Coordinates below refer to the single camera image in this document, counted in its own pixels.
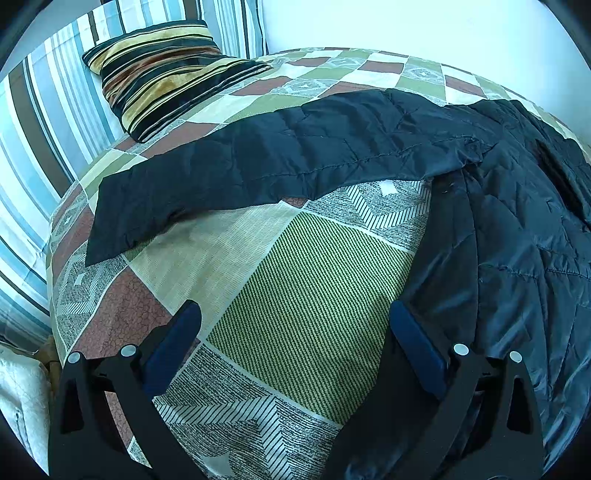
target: bed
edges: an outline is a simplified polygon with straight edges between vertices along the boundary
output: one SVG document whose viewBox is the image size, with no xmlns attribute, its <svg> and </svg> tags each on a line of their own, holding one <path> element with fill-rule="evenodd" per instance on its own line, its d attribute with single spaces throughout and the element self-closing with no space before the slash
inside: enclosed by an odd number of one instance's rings
<svg viewBox="0 0 591 480">
<path fill-rule="evenodd" d="M 313 202 L 211 212 L 85 268 L 100 181 L 233 121 L 370 88 L 438 105 L 515 99 L 575 137 L 517 93 L 429 60 L 337 47 L 259 60 L 273 69 L 214 95 L 144 144 L 118 139 L 68 189 L 51 220 L 51 325 L 62 362 L 72 351 L 107 356 L 140 343 L 186 299 L 198 302 L 197 341 L 154 399 L 163 419 L 211 476 L 311 479 L 375 380 L 384 312 L 424 232 L 429 183 L 388 180 Z M 109 401 L 130 453 L 145 462 Z"/>
</svg>

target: white blanket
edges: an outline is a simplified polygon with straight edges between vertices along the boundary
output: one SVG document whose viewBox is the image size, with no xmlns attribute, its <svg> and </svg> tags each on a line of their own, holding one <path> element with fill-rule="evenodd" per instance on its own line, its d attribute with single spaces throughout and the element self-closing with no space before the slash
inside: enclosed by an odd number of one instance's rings
<svg viewBox="0 0 591 480">
<path fill-rule="evenodd" d="M 0 345 L 0 410 L 23 447 L 46 473 L 49 395 L 43 365 Z"/>
</svg>

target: black jacket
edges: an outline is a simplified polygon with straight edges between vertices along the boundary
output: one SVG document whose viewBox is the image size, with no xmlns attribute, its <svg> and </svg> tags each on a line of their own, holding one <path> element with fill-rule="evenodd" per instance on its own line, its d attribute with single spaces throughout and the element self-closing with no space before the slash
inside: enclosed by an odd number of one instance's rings
<svg viewBox="0 0 591 480">
<path fill-rule="evenodd" d="M 431 212 L 402 298 L 454 343 L 489 356 L 521 352 L 548 468 L 590 398 L 591 170 L 573 140 L 518 102 L 441 108 L 366 90 L 232 123 L 105 178 L 86 263 L 188 213 L 428 177 Z M 345 460 L 326 478 L 381 478 L 436 408 L 395 345 L 384 368 L 395 380 L 379 376 L 367 401 L 383 401 L 343 428 L 335 449 Z"/>
</svg>

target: blue striped curtain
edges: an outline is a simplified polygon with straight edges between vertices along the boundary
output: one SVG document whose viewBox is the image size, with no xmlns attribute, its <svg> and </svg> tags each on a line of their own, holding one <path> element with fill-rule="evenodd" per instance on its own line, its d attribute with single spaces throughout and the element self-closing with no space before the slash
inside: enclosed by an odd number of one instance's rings
<svg viewBox="0 0 591 480">
<path fill-rule="evenodd" d="M 52 213 L 124 134 L 82 54 L 139 28 L 203 18 L 225 54 L 261 56 L 260 3 L 114 0 L 48 38 L 0 83 L 0 339 L 34 351 L 51 333 L 46 263 L 59 244 L 49 241 Z"/>
</svg>

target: silver bolt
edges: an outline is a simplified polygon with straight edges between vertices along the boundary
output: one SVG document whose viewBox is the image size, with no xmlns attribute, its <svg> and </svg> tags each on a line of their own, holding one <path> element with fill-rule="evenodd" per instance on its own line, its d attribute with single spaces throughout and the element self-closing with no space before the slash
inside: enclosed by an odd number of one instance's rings
<svg viewBox="0 0 591 480">
<path fill-rule="evenodd" d="M 75 364 L 78 360 L 80 360 L 80 352 L 73 352 L 70 354 L 70 356 L 68 357 L 68 361 L 71 364 Z"/>
<path fill-rule="evenodd" d="M 121 349 L 121 355 L 123 356 L 134 356 L 135 353 L 137 351 L 137 348 L 135 347 L 135 345 L 125 345 L 122 349 Z"/>
<path fill-rule="evenodd" d="M 466 356 L 470 352 L 470 349 L 463 343 L 456 343 L 453 346 L 453 351 L 456 352 L 458 355 Z"/>
<path fill-rule="evenodd" d="M 516 364 L 520 363 L 523 360 L 521 354 L 519 352 L 516 352 L 515 350 L 513 350 L 509 354 L 509 358 L 511 358 L 511 360 L 513 360 Z"/>
</svg>

